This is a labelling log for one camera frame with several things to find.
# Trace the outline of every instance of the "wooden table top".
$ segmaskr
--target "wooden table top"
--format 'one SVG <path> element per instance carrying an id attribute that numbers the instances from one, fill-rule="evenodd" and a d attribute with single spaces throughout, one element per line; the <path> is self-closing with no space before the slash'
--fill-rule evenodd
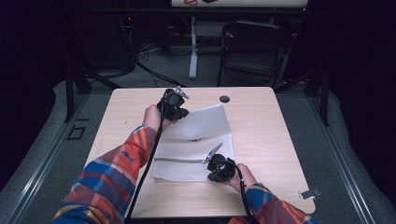
<path id="1" fill-rule="evenodd" d="M 124 143 L 138 125 L 145 109 L 157 104 L 163 88 L 117 89 L 108 103 L 87 163 Z M 221 104 L 221 95 L 233 136 L 237 163 L 246 164 L 259 182 L 279 199 L 311 214 L 313 200 L 303 200 L 308 190 L 303 170 L 291 142 L 285 120 L 271 88 L 184 88 L 188 110 Z M 230 217 L 244 216 L 241 196 L 229 186 L 212 182 L 169 182 L 151 177 L 140 190 L 133 217 Z"/>

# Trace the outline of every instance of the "dark background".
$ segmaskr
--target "dark background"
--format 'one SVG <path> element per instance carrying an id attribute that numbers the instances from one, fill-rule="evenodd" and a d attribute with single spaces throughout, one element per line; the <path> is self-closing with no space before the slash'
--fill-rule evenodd
<path id="1" fill-rule="evenodd" d="M 97 7 L 100 3 L 108 4 L 105 0 L 95 2 Z M 169 6 L 169 1 L 130 1 L 127 7 L 152 7 L 154 3 L 155 7 Z M 114 20 L 85 21 L 91 32 L 83 33 L 78 31 L 81 31 L 78 26 L 84 25 L 76 22 L 78 18 L 69 18 L 66 22 L 75 26 L 66 28 L 59 15 L 42 11 L 47 6 L 50 6 L 47 1 L 1 3 L 1 188 L 49 117 L 55 101 L 52 88 L 64 80 L 71 63 L 122 71 L 134 57 L 134 43 L 125 43 Z M 304 20 L 285 78 L 296 78 L 318 66 L 328 71 L 330 88 L 341 103 L 350 143 L 375 184 L 396 207 L 393 8 L 394 3 L 381 5 L 373 0 L 310 1 L 310 11 L 339 10 L 351 16 L 330 21 Z M 167 24 L 178 22 L 177 17 L 134 17 L 137 35 L 149 36 L 165 48 L 169 44 Z M 108 30 L 101 34 L 98 27 Z M 103 53 L 101 50 L 112 50 L 118 57 L 94 58 Z"/>

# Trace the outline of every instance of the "small black cap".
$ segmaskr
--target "small black cap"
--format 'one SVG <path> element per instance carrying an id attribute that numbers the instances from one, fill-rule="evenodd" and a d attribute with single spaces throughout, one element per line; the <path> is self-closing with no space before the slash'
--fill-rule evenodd
<path id="1" fill-rule="evenodd" d="M 228 103 L 228 102 L 230 102 L 230 97 L 228 97 L 226 95 L 222 95 L 222 96 L 220 96 L 220 101 L 222 103 Z"/>

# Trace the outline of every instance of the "paper sheet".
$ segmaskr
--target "paper sheet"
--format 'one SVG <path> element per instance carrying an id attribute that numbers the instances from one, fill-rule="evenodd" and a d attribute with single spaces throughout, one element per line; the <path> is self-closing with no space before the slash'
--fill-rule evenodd
<path id="1" fill-rule="evenodd" d="M 169 181 L 210 181 L 202 161 L 210 150 L 234 160 L 233 139 L 223 105 L 190 111 L 163 132 L 154 156 L 152 175 Z"/>

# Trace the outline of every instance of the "plaid shirt sleeve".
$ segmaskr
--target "plaid shirt sleeve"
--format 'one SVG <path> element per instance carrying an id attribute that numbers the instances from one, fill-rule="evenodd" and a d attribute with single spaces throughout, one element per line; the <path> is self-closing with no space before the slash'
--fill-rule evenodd
<path id="1" fill-rule="evenodd" d="M 256 220 L 261 223 L 318 223 L 293 205 L 280 201 L 263 184 L 256 183 L 247 190 L 247 204 Z M 242 217 L 233 217 L 229 224 L 242 224 Z"/>
<path id="2" fill-rule="evenodd" d="M 52 223 L 123 223 L 139 169 L 148 161 L 156 134 L 140 126 L 123 145 L 90 162 Z"/>

